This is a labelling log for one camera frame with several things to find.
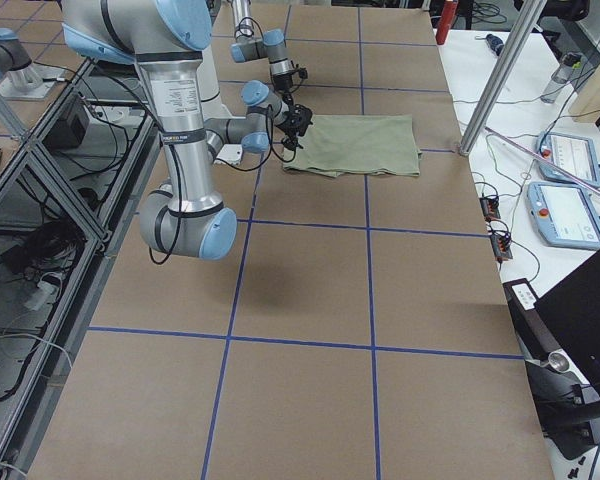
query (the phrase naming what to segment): white cable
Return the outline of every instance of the white cable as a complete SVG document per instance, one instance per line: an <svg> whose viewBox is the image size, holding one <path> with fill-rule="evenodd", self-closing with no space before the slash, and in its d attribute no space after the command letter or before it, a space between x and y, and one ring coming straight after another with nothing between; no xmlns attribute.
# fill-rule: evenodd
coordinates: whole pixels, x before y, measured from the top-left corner
<svg viewBox="0 0 600 480"><path fill-rule="evenodd" d="M44 344L47 344L51 347L55 347L58 350L60 350L62 353L65 354L65 356L67 357L67 361L69 362L69 368L73 369L73 360L71 360L71 355L69 355L69 352L67 350L65 350L63 347L61 347L60 345L50 342L49 340L46 340L42 337L38 337L37 335L33 335L31 333L11 333L8 335L0 335L0 338L32 338L34 340L37 340L39 342L42 342Z"/></svg>
<svg viewBox="0 0 600 480"><path fill-rule="evenodd" d="M27 472L25 472L24 470L20 470L18 467L15 467L10 463L0 462L0 467L10 468L11 470L18 472L20 475L22 475L22 478L27 478Z"/></svg>

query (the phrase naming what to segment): black chair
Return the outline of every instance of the black chair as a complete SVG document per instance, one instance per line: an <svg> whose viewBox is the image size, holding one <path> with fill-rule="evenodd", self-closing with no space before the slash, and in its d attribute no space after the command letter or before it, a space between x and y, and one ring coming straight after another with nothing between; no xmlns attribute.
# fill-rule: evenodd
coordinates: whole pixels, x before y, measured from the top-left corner
<svg viewBox="0 0 600 480"><path fill-rule="evenodd" d="M513 0L513 5L518 10L522 8L523 3L523 0ZM577 22L589 15L589 3L589 0L549 0L542 9L538 23L544 17L555 17L568 22ZM560 37L560 33L544 30L542 35L547 40L549 47L551 47L556 57L562 56L562 53L556 47L556 41Z"/></svg>

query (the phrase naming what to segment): screwdriver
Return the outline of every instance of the screwdriver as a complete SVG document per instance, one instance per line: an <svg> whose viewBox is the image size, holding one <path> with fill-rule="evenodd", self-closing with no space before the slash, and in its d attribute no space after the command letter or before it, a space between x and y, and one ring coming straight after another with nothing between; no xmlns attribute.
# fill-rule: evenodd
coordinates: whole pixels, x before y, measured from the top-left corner
<svg viewBox="0 0 600 480"><path fill-rule="evenodd" d="M499 37L490 33L485 37L485 40L487 41L489 48L496 54L496 57L499 57L500 52L502 52L502 49L504 48L504 42Z"/></svg>

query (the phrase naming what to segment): white table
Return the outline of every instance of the white table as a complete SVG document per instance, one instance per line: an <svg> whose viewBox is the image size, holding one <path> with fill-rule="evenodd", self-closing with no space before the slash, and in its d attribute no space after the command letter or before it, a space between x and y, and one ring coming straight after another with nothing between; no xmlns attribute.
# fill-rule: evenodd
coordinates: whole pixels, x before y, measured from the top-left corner
<svg viewBox="0 0 600 480"><path fill-rule="evenodd" d="M462 129L469 122L475 104L461 103L458 100L477 101L497 61L497 57L489 50L486 42L476 38L484 38L487 33L453 30L449 33L445 45L440 47L449 90L456 101L454 106ZM494 34L504 41L506 41L508 35L503 32L494 32ZM557 66L558 62L541 35L532 34L520 54L499 101L516 102L539 97ZM571 86L567 86L552 105L545 104L540 100L496 105L487 125L509 137L521 134L537 135L558 117L562 105L572 92ZM568 108L565 108L563 115L568 114ZM594 124L577 123L571 118L563 118L558 121L552 131L592 138L600 163L600 132ZM516 142L530 148L533 148L535 141L536 139L531 136L516 139ZM527 184L529 181L543 180L538 167L531 166L532 160L530 157L513 149L496 137L490 137L489 143L493 148L500 172L519 183L523 183L523 176L528 171L530 178L527 180ZM478 172L475 175L476 182L482 181L481 175L483 175L485 181L495 186L501 195L518 193L519 187L496 172L494 160L488 151L485 135L481 135L478 139L469 160L472 170ZM482 192L482 185L477 188L479 193ZM489 187L485 187L485 194L491 193L493 191ZM501 197L499 209L503 220L509 227L512 227L513 240L533 251L540 261L540 273L532 282L532 285L538 295L542 296L589 258L593 251L547 246L537 232L529 213L526 193L525 185L517 208L515 198ZM600 200L596 197L593 202L600 215ZM513 260L506 261L502 265L500 272L502 281L506 282L524 277L532 278L536 271L535 260L517 245L512 246L512 253ZM565 460L550 440L547 441L547 447L556 479L566 478L569 471L575 467L580 467L579 478L587 478L586 475L588 475L593 460L593 451L587 454L584 466L579 466L577 460ZM600 480L600 458L594 478Z"/></svg>

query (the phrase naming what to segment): fabric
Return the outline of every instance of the fabric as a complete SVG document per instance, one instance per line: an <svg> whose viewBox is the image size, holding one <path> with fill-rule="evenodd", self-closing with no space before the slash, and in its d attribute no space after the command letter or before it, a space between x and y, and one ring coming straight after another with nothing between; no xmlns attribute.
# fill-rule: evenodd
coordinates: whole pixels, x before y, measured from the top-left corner
<svg viewBox="0 0 600 480"><path fill-rule="evenodd" d="M418 176L422 152L413 138L411 115L315 115L285 170L329 177L343 173ZM286 151L285 159L293 158Z"/></svg>

